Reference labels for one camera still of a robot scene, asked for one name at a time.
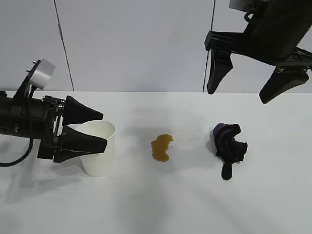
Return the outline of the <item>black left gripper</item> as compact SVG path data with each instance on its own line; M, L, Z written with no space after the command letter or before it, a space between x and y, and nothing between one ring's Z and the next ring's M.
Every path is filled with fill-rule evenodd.
M67 96L66 101L45 96L42 102L46 105L47 115L37 158L61 163L78 156L105 152L107 140L104 138L84 134L68 126L64 126L58 135L62 116L63 125L83 124L102 120L103 113L81 104L72 96Z

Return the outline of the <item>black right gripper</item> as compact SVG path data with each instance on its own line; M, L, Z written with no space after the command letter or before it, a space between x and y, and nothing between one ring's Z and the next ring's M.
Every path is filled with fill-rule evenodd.
M204 45L211 52L208 94L217 90L233 69L231 54L243 55L277 66L259 97L266 104L280 94L309 80L312 54L298 47L312 25L311 12L253 12L243 32L209 31Z

